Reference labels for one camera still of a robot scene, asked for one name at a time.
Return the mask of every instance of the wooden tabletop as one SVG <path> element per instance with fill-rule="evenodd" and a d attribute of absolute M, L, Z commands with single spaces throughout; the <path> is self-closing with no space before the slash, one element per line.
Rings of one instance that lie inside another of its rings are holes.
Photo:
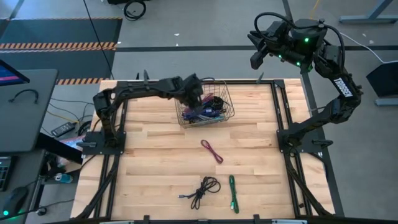
<path fill-rule="evenodd" d="M 102 81 L 100 90 L 115 85 L 116 81 Z M 309 118 L 300 79 L 285 79 L 285 85 L 293 121 Z M 119 165 L 112 220 L 142 220 L 144 215 L 152 220 L 251 219 L 253 214 L 261 218 L 294 217 L 284 158 L 275 134 L 271 86 L 229 85 L 228 89 L 235 116 L 224 123 L 189 129 L 178 124 L 174 100 L 150 97 L 129 101 L 126 150 Z M 280 91 L 278 94 L 282 106 Z M 202 139 L 224 158 L 221 165 L 201 146 Z M 333 213 L 323 164 L 308 154 L 301 158 L 308 188 Z M 103 156 L 96 156 L 82 170 L 71 217 L 77 216 L 97 191 L 102 161 Z M 230 209 L 231 174 L 235 176 L 238 214 Z M 206 193 L 200 209 L 191 210 L 192 198 L 177 195 L 194 193 L 205 176 L 216 177 L 221 190 Z M 107 199 L 106 192 L 102 215 Z"/>

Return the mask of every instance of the wire basket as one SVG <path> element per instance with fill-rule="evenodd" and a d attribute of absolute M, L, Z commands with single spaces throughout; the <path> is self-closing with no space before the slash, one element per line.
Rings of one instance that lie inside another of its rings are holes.
<path fill-rule="evenodd" d="M 188 114 L 194 113 L 187 106 L 181 104 L 178 100 L 175 100 L 175 109 L 177 110 L 178 123 L 184 128 L 192 128 L 197 126 L 203 126 L 206 124 L 214 124 L 229 120 L 235 115 L 234 106 L 231 101 L 231 96 L 229 95 L 228 87 L 225 81 L 213 80 L 213 81 L 203 81 L 202 83 L 203 94 L 201 96 L 202 101 L 213 98 L 214 96 L 220 97 L 223 102 L 223 107 L 219 110 L 219 116 L 208 117 L 199 116 L 193 114 L 191 119 L 187 118 Z"/>

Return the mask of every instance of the floor mat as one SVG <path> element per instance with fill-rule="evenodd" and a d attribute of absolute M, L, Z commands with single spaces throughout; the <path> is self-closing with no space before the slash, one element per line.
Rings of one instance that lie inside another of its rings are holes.
<path fill-rule="evenodd" d="M 13 19 L 0 38 L 0 58 L 16 69 L 55 68 L 58 84 L 89 84 L 110 78 L 122 19 Z"/>

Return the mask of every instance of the gray floor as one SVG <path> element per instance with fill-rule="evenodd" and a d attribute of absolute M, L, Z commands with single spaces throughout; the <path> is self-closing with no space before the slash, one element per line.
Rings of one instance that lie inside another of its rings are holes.
<path fill-rule="evenodd" d="M 122 6 L 110 6 L 100 0 L 86 0 L 91 16 L 122 16 Z M 0 2 L 0 17 L 12 12 L 17 0 Z M 295 19 L 309 17 L 316 0 L 290 0 Z M 341 25 L 338 17 L 367 13 L 376 0 L 321 0 L 314 18 L 325 18 L 357 41 L 374 45 L 398 45 L 398 25 Z M 119 47 L 249 45 L 246 34 L 253 30 L 254 17 L 263 11 L 284 13 L 280 0 L 152 0 L 147 2 L 147 14 L 139 21 L 123 21 Z M 386 14 L 398 12 L 394 1 Z M 81 0 L 25 0 L 17 18 L 87 17 Z M 266 27 L 274 18 L 261 20 Z M 333 33 L 328 38 L 337 44 Z M 354 43 L 346 40 L 346 45 Z M 174 75 L 186 77 L 197 73 L 199 77 L 299 78 L 294 66 L 267 58 L 260 70 L 252 70 L 249 58 L 252 51 L 209 52 L 126 52 L 117 53 L 113 73 L 116 79 L 131 79 L 137 72 L 147 69 L 151 78 Z M 384 60 L 397 60 L 395 51 L 377 52 Z M 398 220 L 398 151 L 395 133 L 398 127 L 398 108 L 378 108 L 377 98 L 366 75 L 380 62 L 370 52 L 348 52 L 346 68 L 354 75 L 357 84 L 364 87 L 361 106 L 346 123 L 325 126 L 325 135 L 334 140 L 330 154 L 347 217 L 381 218 Z M 310 74 L 318 106 L 325 105 L 337 92 L 328 80 L 315 72 Z M 54 98 L 90 101 L 98 85 L 56 86 Z M 84 104 L 54 102 L 81 116 Z M 53 110 L 72 118 L 69 114 Z M 88 107 L 86 113 L 93 112 Z M 48 114 L 43 127 L 56 128 L 64 121 Z M 73 198 L 75 185 L 46 186 L 42 205 Z M 52 207 L 44 217 L 29 215 L 28 223 L 45 223 L 66 220 L 72 204 Z"/>

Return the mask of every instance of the computer monitor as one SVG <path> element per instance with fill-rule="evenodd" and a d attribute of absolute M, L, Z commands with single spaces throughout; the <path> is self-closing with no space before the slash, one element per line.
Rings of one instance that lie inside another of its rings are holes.
<path fill-rule="evenodd" d="M 29 79 L 0 59 L 0 86 L 29 83 Z"/>

